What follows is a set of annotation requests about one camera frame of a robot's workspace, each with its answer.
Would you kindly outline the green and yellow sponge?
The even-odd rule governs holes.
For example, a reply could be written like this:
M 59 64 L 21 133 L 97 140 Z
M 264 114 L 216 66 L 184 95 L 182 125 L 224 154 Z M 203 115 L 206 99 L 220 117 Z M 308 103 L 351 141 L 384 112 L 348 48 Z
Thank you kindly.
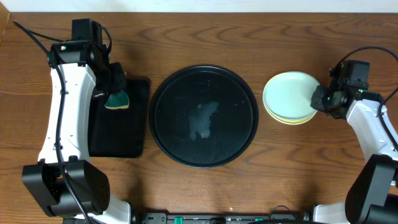
M 124 110 L 129 108 L 129 97 L 123 90 L 119 90 L 109 95 L 104 107 L 109 110 Z

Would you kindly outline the pale green plate top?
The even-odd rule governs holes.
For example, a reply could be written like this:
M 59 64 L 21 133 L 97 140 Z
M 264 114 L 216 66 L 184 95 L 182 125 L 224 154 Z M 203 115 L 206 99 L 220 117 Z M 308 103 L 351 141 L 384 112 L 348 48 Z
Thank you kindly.
M 281 123 L 306 123 L 317 113 L 310 103 L 319 84 L 316 78 L 304 72 L 280 73 L 266 83 L 262 93 L 263 105 L 270 116 Z

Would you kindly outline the yellow plate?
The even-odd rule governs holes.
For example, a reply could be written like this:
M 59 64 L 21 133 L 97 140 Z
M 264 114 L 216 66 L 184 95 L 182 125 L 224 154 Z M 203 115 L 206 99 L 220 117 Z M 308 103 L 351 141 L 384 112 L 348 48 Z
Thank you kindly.
M 280 96 L 276 93 L 264 93 L 262 101 L 268 114 L 283 124 L 303 124 L 310 121 L 317 113 L 310 106 L 310 101 L 302 95 Z

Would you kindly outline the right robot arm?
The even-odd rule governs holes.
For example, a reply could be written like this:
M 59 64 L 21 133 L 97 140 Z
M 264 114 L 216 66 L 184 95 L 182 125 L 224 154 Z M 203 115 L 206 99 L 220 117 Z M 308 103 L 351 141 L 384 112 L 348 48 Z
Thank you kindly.
M 345 119 L 359 141 L 366 164 L 344 202 L 317 205 L 311 220 L 316 223 L 397 223 L 397 133 L 389 121 L 382 96 L 347 88 L 331 91 L 317 86 L 311 107 Z

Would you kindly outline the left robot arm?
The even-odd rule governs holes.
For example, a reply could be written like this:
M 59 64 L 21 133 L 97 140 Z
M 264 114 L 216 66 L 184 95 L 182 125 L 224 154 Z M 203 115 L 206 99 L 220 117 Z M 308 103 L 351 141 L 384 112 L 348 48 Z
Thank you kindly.
M 38 162 L 22 181 L 43 212 L 80 223 L 132 223 L 132 207 L 110 193 L 109 179 L 90 162 L 89 110 L 94 92 L 119 93 L 126 85 L 109 46 L 69 40 L 47 52 L 52 78 L 49 125 Z

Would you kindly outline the black rectangular tray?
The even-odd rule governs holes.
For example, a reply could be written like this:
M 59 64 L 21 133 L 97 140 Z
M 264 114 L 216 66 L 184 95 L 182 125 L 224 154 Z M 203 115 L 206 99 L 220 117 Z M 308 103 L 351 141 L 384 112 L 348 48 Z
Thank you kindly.
M 129 97 L 129 108 L 104 107 L 109 95 L 92 98 L 88 125 L 91 157 L 137 158 L 144 148 L 150 82 L 128 80 L 122 89 Z

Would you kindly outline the round black serving tray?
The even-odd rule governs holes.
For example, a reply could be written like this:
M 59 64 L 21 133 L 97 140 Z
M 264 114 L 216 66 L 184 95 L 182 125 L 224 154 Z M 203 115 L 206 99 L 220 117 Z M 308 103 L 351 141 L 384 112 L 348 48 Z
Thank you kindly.
M 185 166 L 210 168 L 237 159 L 254 139 L 258 105 L 249 85 L 215 65 L 183 68 L 152 97 L 149 126 L 160 149 Z

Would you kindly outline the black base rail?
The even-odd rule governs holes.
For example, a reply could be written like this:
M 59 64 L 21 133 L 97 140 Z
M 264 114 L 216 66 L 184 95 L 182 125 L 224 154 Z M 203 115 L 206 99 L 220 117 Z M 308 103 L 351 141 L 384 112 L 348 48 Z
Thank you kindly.
M 278 205 L 269 213 L 170 213 L 154 210 L 135 213 L 135 224 L 246 224 L 246 223 L 314 223 L 310 212 L 296 212 Z

